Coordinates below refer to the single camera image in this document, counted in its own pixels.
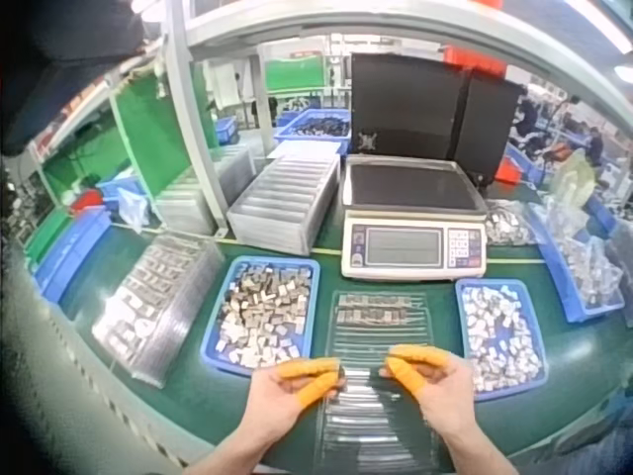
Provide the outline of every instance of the scale keypad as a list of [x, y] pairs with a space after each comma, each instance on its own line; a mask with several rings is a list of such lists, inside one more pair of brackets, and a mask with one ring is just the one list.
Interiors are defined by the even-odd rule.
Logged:
[[448, 267], [482, 265], [482, 234], [477, 230], [448, 230]]

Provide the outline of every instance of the ceiling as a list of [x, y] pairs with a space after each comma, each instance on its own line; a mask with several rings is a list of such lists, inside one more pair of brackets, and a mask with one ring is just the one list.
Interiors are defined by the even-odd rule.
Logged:
[[622, 81], [613, 67], [624, 55], [585, 17], [565, 0], [504, 0], [503, 11], [529, 23], [575, 51], [604, 74], [629, 100], [633, 84]]

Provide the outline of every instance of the digital weighing scale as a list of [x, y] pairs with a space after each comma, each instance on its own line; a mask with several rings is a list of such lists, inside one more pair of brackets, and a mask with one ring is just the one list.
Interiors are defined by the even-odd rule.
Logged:
[[451, 161], [350, 155], [341, 271], [421, 281], [486, 272], [487, 207]]

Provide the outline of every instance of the hand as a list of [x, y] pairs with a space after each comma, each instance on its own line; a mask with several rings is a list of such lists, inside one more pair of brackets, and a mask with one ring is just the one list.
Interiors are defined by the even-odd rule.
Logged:
[[442, 437], [477, 428], [473, 370], [466, 360], [433, 346], [401, 344], [390, 349], [385, 363], [381, 375], [395, 377], [411, 392]]
[[345, 383], [334, 358], [295, 359], [253, 372], [238, 430], [269, 447], [283, 437], [300, 413], [323, 396], [333, 398]]

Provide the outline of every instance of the forearm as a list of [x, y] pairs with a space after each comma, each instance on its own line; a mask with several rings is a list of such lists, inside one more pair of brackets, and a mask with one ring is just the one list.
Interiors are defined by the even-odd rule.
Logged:
[[238, 427], [208, 457], [187, 468], [184, 475], [249, 475], [269, 447], [270, 443]]
[[459, 475], [517, 475], [478, 426], [444, 438]]

